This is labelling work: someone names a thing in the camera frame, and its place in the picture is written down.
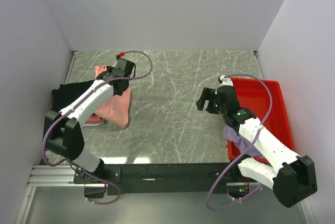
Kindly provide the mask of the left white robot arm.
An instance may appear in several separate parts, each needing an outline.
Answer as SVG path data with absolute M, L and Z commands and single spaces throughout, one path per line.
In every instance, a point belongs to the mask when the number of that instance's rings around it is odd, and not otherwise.
M 100 74 L 74 102 L 59 112 L 51 110 L 47 113 L 42 158 L 48 166 L 58 166 L 59 163 L 49 162 L 47 150 L 64 157 L 60 162 L 68 161 L 80 167 L 92 183 L 103 180 L 104 161 L 86 150 L 82 127 L 102 103 L 111 97 L 120 97 L 129 88 L 129 81 L 143 78 L 131 76 L 135 69 L 135 63 L 119 57 L 116 66 Z

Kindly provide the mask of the salmon pink t shirt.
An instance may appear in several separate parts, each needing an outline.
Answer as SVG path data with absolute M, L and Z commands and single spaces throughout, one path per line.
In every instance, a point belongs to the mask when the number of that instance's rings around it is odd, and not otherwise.
M 131 89 L 128 88 L 122 95 L 115 95 L 105 101 L 93 115 L 125 128 L 129 123 L 130 98 Z

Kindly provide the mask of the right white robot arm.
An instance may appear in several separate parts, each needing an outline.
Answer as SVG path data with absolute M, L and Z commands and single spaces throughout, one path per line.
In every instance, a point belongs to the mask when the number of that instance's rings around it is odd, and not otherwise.
M 206 102 L 207 112 L 221 115 L 226 125 L 250 144 L 221 172 L 208 197 L 228 171 L 234 181 L 251 178 L 270 188 L 287 208 L 317 192 L 313 160 L 289 149 L 270 133 L 263 120 L 250 109 L 242 107 L 229 77 L 222 76 L 216 89 L 205 87 L 196 102 L 197 109 L 204 110 Z

